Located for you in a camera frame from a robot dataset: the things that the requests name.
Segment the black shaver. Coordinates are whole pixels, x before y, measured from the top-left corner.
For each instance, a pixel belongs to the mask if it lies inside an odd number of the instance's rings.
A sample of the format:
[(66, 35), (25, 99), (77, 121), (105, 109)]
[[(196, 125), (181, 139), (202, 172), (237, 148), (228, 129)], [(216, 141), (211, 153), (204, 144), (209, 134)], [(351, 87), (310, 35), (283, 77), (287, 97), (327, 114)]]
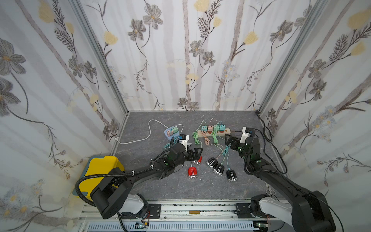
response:
[(228, 179), (228, 182), (237, 181), (237, 175), (236, 175), (234, 170), (228, 170), (227, 171), (227, 179)]
[(218, 161), (216, 158), (210, 158), (206, 164), (209, 168), (214, 169), (218, 165)]
[(222, 163), (220, 163), (220, 164), (217, 164), (214, 167), (213, 173), (216, 174), (216, 175), (218, 175), (218, 176), (221, 176), (221, 175), (223, 175), (224, 170), (225, 170), (224, 165)]

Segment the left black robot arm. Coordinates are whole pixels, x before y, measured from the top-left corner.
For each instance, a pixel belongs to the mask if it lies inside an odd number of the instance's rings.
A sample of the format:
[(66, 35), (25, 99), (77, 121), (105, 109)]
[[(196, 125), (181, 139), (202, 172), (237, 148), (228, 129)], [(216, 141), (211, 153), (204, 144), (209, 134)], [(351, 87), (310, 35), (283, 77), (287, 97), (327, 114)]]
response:
[[(186, 161), (198, 161), (203, 148), (193, 148), (186, 151), (187, 146), (177, 143), (162, 151), (148, 166), (137, 170), (122, 171), (114, 168), (107, 174), (93, 174), (80, 178), (75, 184), (77, 196), (85, 203), (98, 209), (103, 219), (109, 219), (117, 213), (138, 214), (145, 212), (146, 205), (142, 195), (137, 194), (133, 198), (141, 202), (141, 207), (124, 207), (130, 198), (133, 187), (146, 181), (161, 180), (174, 173), (176, 167), (183, 165)], [(101, 181), (90, 192), (88, 199), (81, 191), (80, 184), (89, 179)]]

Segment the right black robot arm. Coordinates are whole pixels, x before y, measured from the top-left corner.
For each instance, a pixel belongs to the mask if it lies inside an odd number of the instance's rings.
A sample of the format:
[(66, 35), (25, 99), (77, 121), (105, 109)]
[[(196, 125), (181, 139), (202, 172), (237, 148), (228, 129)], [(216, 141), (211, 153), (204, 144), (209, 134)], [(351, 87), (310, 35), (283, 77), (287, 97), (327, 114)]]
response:
[(260, 194), (251, 198), (251, 214), (273, 216), (290, 225), (297, 232), (336, 231), (326, 197), (319, 191), (310, 191), (301, 187), (275, 170), (259, 153), (254, 152), (252, 144), (252, 137), (241, 142), (235, 136), (225, 135), (225, 145), (237, 151), (243, 158), (245, 173), (271, 185), (287, 202), (273, 199), (268, 194)]

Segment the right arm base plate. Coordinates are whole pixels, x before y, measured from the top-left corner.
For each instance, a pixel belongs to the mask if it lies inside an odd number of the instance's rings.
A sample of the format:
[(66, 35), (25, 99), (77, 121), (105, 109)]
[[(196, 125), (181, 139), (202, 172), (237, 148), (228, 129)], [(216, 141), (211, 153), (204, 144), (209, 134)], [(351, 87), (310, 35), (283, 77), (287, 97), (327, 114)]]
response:
[(267, 219), (267, 215), (262, 213), (254, 213), (250, 207), (250, 203), (237, 203), (235, 204), (234, 214), (239, 219)]

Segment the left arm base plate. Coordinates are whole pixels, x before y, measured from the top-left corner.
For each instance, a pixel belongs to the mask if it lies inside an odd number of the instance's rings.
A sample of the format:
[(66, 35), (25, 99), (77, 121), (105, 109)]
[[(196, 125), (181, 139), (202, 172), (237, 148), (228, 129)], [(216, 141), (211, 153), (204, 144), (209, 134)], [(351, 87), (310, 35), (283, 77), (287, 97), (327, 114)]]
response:
[(161, 204), (149, 204), (144, 205), (144, 207), (137, 213), (122, 212), (120, 216), (122, 219), (160, 219), (161, 214)]

